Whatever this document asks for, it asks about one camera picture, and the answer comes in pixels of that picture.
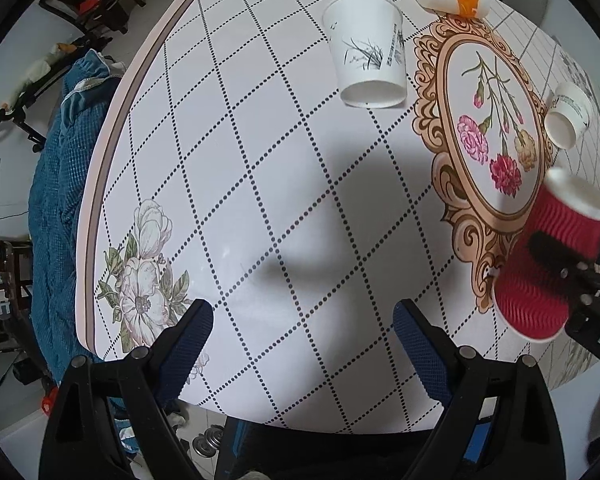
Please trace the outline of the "red corrugated paper cup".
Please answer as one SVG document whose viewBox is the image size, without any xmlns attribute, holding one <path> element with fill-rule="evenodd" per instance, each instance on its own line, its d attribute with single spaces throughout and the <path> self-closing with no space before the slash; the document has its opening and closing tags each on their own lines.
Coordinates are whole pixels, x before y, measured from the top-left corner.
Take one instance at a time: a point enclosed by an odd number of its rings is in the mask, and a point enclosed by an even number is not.
<svg viewBox="0 0 600 480">
<path fill-rule="evenodd" d="M 520 237 L 494 282 L 494 306 L 515 334 L 549 342 L 567 322 L 566 279 L 574 255 L 600 253 L 600 191 L 564 168 L 547 170 Z"/>
</svg>

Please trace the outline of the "white paper cup green print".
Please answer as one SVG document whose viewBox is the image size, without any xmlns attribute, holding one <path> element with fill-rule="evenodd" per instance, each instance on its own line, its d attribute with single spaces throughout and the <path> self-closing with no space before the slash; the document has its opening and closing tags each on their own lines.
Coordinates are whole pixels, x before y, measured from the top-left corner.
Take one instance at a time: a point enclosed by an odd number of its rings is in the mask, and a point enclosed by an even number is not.
<svg viewBox="0 0 600 480">
<path fill-rule="evenodd" d="M 553 92 L 544 117 L 548 138 L 561 150 L 570 150 L 588 130 L 593 117 L 591 99 L 574 82 L 564 81 Z"/>
</svg>

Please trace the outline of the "white paper cup bamboo print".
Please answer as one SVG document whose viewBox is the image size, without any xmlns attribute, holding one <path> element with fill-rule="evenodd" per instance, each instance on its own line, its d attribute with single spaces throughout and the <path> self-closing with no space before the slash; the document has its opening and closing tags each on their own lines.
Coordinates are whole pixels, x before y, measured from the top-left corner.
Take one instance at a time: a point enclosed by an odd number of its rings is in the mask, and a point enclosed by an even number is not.
<svg viewBox="0 0 600 480">
<path fill-rule="evenodd" d="M 388 108 L 406 99 L 403 15 L 390 0 L 332 0 L 322 24 L 341 101 Z"/>
</svg>

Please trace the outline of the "black trousers legs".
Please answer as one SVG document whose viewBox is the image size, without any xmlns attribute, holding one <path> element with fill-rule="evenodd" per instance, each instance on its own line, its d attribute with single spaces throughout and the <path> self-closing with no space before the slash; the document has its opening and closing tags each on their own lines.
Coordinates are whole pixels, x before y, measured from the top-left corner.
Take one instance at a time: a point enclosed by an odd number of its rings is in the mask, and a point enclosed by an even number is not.
<svg viewBox="0 0 600 480">
<path fill-rule="evenodd" d="M 217 479 L 250 472 L 270 479 L 402 479 L 431 436 L 325 434 L 229 418 L 215 468 Z"/>
</svg>

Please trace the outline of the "blue quilted jacket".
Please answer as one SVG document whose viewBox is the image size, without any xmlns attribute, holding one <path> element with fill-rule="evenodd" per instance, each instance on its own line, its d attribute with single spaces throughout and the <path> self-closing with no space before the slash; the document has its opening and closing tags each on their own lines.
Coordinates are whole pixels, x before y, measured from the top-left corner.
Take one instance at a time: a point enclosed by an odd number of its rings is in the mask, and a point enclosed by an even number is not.
<svg viewBox="0 0 600 480">
<path fill-rule="evenodd" d="M 54 382 L 74 356 L 91 354 L 76 336 L 76 236 L 88 167 L 122 75 L 93 49 L 73 63 L 30 189 L 31 321 Z"/>
</svg>

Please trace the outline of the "floral diamond pattern tablecloth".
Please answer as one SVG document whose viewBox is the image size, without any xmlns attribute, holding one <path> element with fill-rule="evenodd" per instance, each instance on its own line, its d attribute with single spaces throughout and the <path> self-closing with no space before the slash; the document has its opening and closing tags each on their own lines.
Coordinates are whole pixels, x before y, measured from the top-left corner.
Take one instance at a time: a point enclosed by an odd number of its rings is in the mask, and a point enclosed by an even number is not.
<svg viewBox="0 0 600 480">
<path fill-rule="evenodd" d="M 440 405 L 392 322 L 410 298 L 457 344 L 571 382 L 592 354 L 518 336 L 492 288 L 547 167 L 600 189 L 600 115 L 569 151 L 543 129 L 558 84 L 592 80 L 505 3 L 470 22 L 390 0 L 406 99 L 347 106 L 331 1 L 175 0 L 160 18 L 88 170 L 80 343 L 122 358 L 204 299 L 213 330 L 184 401 L 336 434 L 424 430 Z"/>
</svg>

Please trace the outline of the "dark wooden chair left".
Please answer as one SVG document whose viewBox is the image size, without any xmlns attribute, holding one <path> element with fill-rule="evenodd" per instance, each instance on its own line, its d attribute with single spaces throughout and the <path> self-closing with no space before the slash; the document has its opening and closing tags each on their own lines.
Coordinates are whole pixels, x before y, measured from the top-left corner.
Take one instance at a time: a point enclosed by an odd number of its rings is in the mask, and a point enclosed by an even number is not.
<svg viewBox="0 0 600 480">
<path fill-rule="evenodd" d="M 33 252 L 30 240 L 0 237 L 0 322 L 24 353 L 43 366 L 30 318 Z"/>
</svg>

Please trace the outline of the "black tripod stand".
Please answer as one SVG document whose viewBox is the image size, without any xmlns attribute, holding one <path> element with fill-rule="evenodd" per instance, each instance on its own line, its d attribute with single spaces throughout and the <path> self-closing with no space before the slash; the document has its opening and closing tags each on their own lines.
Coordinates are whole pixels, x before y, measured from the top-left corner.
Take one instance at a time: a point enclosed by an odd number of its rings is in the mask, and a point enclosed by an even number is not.
<svg viewBox="0 0 600 480">
<path fill-rule="evenodd" d="M 112 37 L 82 36 L 71 44 L 56 42 L 42 58 L 33 62 L 16 85 L 10 97 L 0 107 L 0 127 L 3 122 L 12 122 L 32 142 L 32 152 L 39 153 L 45 146 L 46 137 L 26 123 L 27 112 L 43 93 L 83 58 L 89 50 L 101 51 L 112 41 Z"/>
</svg>

